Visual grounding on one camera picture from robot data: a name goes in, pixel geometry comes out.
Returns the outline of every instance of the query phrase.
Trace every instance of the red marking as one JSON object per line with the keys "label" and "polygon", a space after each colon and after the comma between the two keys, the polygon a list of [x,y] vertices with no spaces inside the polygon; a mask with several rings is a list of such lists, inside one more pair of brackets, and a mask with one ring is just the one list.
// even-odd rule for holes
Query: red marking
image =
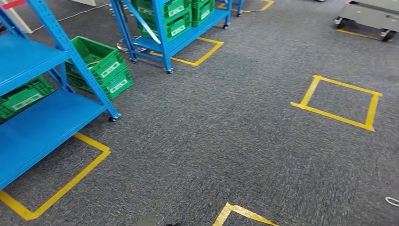
{"label": "red marking", "polygon": [[19,6],[22,4],[25,4],[25,0],[15,0],[15,1],[4,4],[3,9],[13,8],[15,6]]}

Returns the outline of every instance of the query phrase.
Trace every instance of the yellow tape outline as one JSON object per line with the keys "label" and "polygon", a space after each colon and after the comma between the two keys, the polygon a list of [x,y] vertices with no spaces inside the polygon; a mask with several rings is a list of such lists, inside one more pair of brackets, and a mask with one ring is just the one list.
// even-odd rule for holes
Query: yellow tape outline
{"label": "yellow tape outline", "polygon": [[[290,102],[292,106],[299,107],[299,108],[301,108],[303,110],[308,110],[308,111],[311,111],[311,112],[314,112],[314,113],[317,113],[317,114],[321,114],[321,115],[324,115],[326,117],[329,117],[329,118],[332,118],[332,119],[335,119],[335,120],[338,120],[338,121],[342,121],[342,122],[348,123],[348,124],[353,125],[353,126],[361,127],[363,129],[367,129],[369,131],[375,132],[375,130],[373,128],[373,122],[374,122],[375,112],[377,110],[378,97],[382,97],[381,93],[375,92],[375,91],[372,91],[372,90],[369,90],[369,89],[365,89],[365,88],[362,88],[362,87],[353,86],[353,85],[350,85],[350,84],[347,84],[347,83],[343,83],[343,82],[340,82],[340,81],[324,78],[324,77],[322,77],[320,75],[314,75],[313,77],[314,77],[314,79],[313,79],[311,85],[309,86],[308,91],[305,93],[301,103],[298,104],[298,103]],[[346,119],[346,118],[343,118],[341,116],[334,115],[334,114],[331,114],[331,113],[328,113],[328,112],[325,112],[325,111],[322,111],[322,110],[319,110],[319,109],[316,109],[316,108],[313,108],[313,107],[309,107],[307,104],[308,104],[310,98],[312,97],[312,95],[314,93],[314,90],[316,89],[319,81],[326,81],[326,82],[330,82],[330,83],[333,83],[333,84],[336,84],[336,85],[340,85],[340,86],[343,86],[343,87],[347,87],[347,88],[350,88],[350,89],[354,89],[354,90],[358,90],[358,91],[361,91],[361,92],[365,92],[365,93],[371,94],[372,97],[371,97],[371,101],[370,101],[370,106],[369,106],[368,111],[367,111],[366,122],[363,124],[363,123],[360,123],[360,122],[357,122],[357,121],[353,121],[353,120],[350,120],[350,119]]]}
{"label": "yellow tape outline", "polygon": [[346,34],[353,34],[359,37],[363,37],[363,38],[369,38],[369,39],[374,39],[374,40],[380,40],[379,38],[372,36],[372,35],[368,35],[368,34],[361,34],[361,33],[356,33],[356,32],[350,32],[350,31],[346,31],[346,30],[342,30],[342,29],[336,29],[337,32],[342,32],[342,33],[346,33]]}
{"label": "yellow tape outline", "polygon": [[[261,9],[256,9],[256,10],[242,10],[243,13],[250,13],[250,12],[260,12],[260,11],[265,11],[267,8],[269,8],[271,5],[273,5],[274,1],[272,0],[260,0],[260,1],[265,1],[267,4],[263,6]],[[224,6],[224,3],[220,3],[217,8],[221,9],[227,9],[226,6]]]}
{"label": "yellow tape outline", "polygon": [[274,224],[273,222],[269,221],[268,219],[254,213],[254,212],[244,209],[238,205],[231,205],[228,202],[223,207],[223,209],[220,211],[219,215],[217,216],[217,218],[212,226],[222,226],[232,211],[236,212],[238,214],[241,214],[249,219],[259,221],[261,223],[265,223],[265,224],[268,224],[271,226],[278,226],[277,224]]}
{"label": "yellow tape outline", "polygon": [[[202,38],[202,37],[198,37],[197,39],[198,40],[202,40],[202,41],[211,42],[211,43],[214,43],[215,45],[210,49],[210,51],[208,51],[205,55],[203,55],[196,62],[190,62],[190,61],[182,60],[182,59],[175,58],[175,57],[171,57],[171,59],[174,60],[174,61],[178,61],[178,62],[185,63],[185,64],[188,64],[188,65],[196,67],[196,66],[200,65],[202,62],[204,62],[208,57],[210,57],[218,48],[220,48],[224,44],[223,41],[216,41],[216,40],[206,39],[206,38]],[[154,52],[152,50],[150,51],[150,54],[158,56],[158,57],[162,56],[162,54],[156,53],[156,52]]]}
{"label": "yellow tape outline", "polygon": [[91,170],[93,170],[100,162],[102,162],[110,153],[110,148],[100,144],[99,142],[81,134],[76,133],[73,135],[75,138],[99,149],[102,153],[94,159],[85,169],[77,174],[70,182],[68,182],[63,188],[61,188],[55,195],[41,205],[37,210],[31,212],[9,194],[4,191],[0,191],[0,201],[9,206],[19,216],[25,220],[34,220],[40,217],[46,210],[48,210],[54,203],[61,199],[69,190],[71,190],[77,183],[79,183]]}

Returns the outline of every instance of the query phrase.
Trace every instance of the white label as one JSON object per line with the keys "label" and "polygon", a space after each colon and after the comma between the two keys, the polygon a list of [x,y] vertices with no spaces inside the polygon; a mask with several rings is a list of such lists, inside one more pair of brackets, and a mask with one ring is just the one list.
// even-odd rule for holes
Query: white label
{"label": "white label", "polygon": [[139,8],[138,8],[138,11],[139,11],[140,13],[145,13],[145,14],[149,14],[149,15],[154,15],[154,11],[148,10],[148,9],[146,9],[146,8],[141,8],[141,7],[139,7]]}
{"label": "white label", "polygon": [[121,81],[118,85],[116,85],[114,88],[110,89],[111,93],[116,92],[117,90],[119,90],[123,85],[125,85],[128,81],[126,79],[124,79],[123,81]]}
{"label": "white label", "polygon": [[42,94],[37,93],[37,94],[31,96],[30,98],[28,98],[28,99],[26,99],[26,100],[24,100],[24,101],[22,101],[22,102],[20,102],[20,103],[18,103],[16,105],[12,106],[12,108],[14,110],[19,110],[19,109],[21,109],[21,108],[23,108],[23,107],[35,102],[36,100],[38,100],[38,99],[40,99],[42,97],[43,97]]}
{"label": "white label", "polygon": [[105,70],[103,73],[101,73],[101,78],[107,77],[107,75],[109,75],[113,70],[118,68],[119,65],[120,65],[120,63],[118,61],[115,62],[113,65],[111,65],[111,67],[109,67],[107,70]]}
{"label": "white label", "polygon": [[183,10],[184,10],[184,6],[179,6],[179,7],[175,8],[175,9],[169,11],[168,14],[169,14],[169,16],[173,16],[173,15],[176,15],[176,14],[180,13]]}
{"label": "white label", "polygon": [[205,13],[203,13],[201,15],[201,20],[204,19],[205,17],[207,17],[210,13],[211,13],[211,11],[208,9]]}
{"label": "white label", "polygon": [[180,33],[181,31],[183,31],[184,29],[186,29],[185,25],[180,26],[179,28],[177,28],[176,30],[172,31],[172,36],[177,35],[178,33]]}

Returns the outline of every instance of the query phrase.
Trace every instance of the white cable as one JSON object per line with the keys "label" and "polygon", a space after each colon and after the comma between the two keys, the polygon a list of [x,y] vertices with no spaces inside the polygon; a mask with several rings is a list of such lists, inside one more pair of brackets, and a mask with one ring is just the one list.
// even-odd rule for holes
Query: white cable
{"label": "white cable", "polygon": [[[61,20],[57,20],[57,21],[58,21],[58,22],[61,22],[61,21],[64,21],[64,20],[70,19],[70,18],[72,18],[72,17],[75,17],[75,16],[77,16],[77,15],[79,15],[79,14],[82,14],[82,13],[87,13],[87,12],[90,12],[91,10],[93,10],[93,9],[96,9],[96,8],[102,8],[102,7],[104,7],[104,6],[108,6],[108,5],[109,5],[109,4],[104,4],[104,5],[102,5],[102,6],[97,6],[97,7],[91,8],[91,9],[89,9],[89,10],[86,10],[86,11],[79,12],[79,13],[77,13],[77,14],[75,14],[75,15],[72,15],[72,16],[69,16],[69,17],[67,17],[67,18],[64,18],[64,19],[61,19]],[[35,30],[33,30],[33,31],[32,31],[32,33],[33,33],[33,32],[35,32],[35,31],[37,31],[37,30],[39,30],[39,29],[41,29],[41,28],[43,28],[43,27],[44,27],[44,25],[42,25],[42,26],[40,26],[40,27],[36,28]]]}
{"label": "white cable", "polygon": [[399,207],[399,200],[394,199],[394,198],[391,198],[391,197],[385,197],[385,200],[386,200],[389,204]]}

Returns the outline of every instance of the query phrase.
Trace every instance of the green plastic crate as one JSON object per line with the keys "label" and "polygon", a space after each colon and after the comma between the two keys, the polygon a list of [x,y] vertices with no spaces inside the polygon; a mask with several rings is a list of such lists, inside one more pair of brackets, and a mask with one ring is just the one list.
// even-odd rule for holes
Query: green plastic crate
{"label": "green plastic crate", "polygon": [[[85,92],[93,94],[93,91],[86,84],[86,82],[81,78],[68,77],[69,82],[76,88],[83,90]],[[133,85],[133,80],[130,76],[128,69],[119,72],[111,81],[102,85],[105,94],[110,100],[115,99],[121,92],[125,91],[127,88]]]}
{"label": "green plastic crate", "polygon": [[192,0],[191,8],[193,8],[193,9],[200,8],[201,6],[203,6],[207,2],[208,2],[207,0]]}
{"label": "green plastic crate", "polygon": [[0,97],[0,118],[8,119],[54,91],[41,75]]}
{"label": "green plastic crate", "polygon": [[[98,82],[107,83],[128,67],[116,48],[82,36],[76,36],[71,41]],[[66,72],[81,77],[70,62],[66,62]]]}
{"label": "green plastic crate", "polygon": [[[154,9],[151,0],[132,0],[133,6],[143,19],[155,22]],[[169,23],[182,15],[182,12],[191,8],[191,0],[171,0],[163,5],[165,23]]]}
{"label": "green plastic crate", "polygon": [[192,26],[198,27],[213,12],[215,8],[215,0],[209,0],[199,8],[192,9]]}
{"label": "green plastic crate", "polygon": [[[156,23],[152,21],[146,21],[146,22],[148,26],[151,28],[151,30],[154,32],[154,34],[156,36],[159,36]],[[192,24],[191,9],[187,9],[186,13],[183,16],[176,18],[175,20],[169,22],[166,25],[166,34],[167,34],[166,40],[169,42],[177,38],[179,35],[189,30],[191,28],[191,24]],[[150,34],[144,29],[144,27],[141,24],[138,25],[138,29],[143,37],[151,38]]]}

